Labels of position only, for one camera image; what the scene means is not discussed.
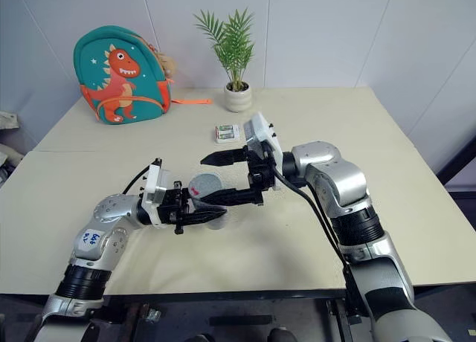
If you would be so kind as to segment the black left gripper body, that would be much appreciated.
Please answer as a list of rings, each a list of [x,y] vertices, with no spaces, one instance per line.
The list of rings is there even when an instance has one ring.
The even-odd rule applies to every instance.
[[[184,233],[184,227],[192,222],[193,212],[190,210],[190,195],[181,181],[175,181],[173,188],[167,190],[159,205],[159,219],[166,225],[174,225],[174,233]]]

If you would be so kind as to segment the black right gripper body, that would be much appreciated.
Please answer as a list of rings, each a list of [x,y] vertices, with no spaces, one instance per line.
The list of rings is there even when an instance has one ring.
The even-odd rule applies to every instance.
[[[263,205],[262,192],[275,188],[274,169],[276,168],[276,161],[269,143],[261,143],[258,147],[261,148],[262,155],[259,155],[250,145],[245,145],[243,150],[248,165],[248,183],[250,190],[253,192],[252,203]]]

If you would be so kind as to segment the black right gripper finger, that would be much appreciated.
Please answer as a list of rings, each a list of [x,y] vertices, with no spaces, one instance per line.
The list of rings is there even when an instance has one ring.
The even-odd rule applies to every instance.
[[[238,206],[243,204],[263,205],[263,196],[260,190],[252,188],[238,190],[236,188],[217,190],[199,199],[205,204],[216,206]]]
[[[245,146],[239,149],[212,152],[205,156],[200,164],[215,167],[231,166],[238,162],[247,161],[247,152],[248,149]]]

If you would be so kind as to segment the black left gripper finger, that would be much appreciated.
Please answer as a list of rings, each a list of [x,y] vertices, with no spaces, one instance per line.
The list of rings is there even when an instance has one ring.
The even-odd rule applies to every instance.
[[[200,225],[218,219],[224,216],[228,211],[225,208],[207,208],[203,210],[195,210],[192,213],[183,215],[183,225]]]

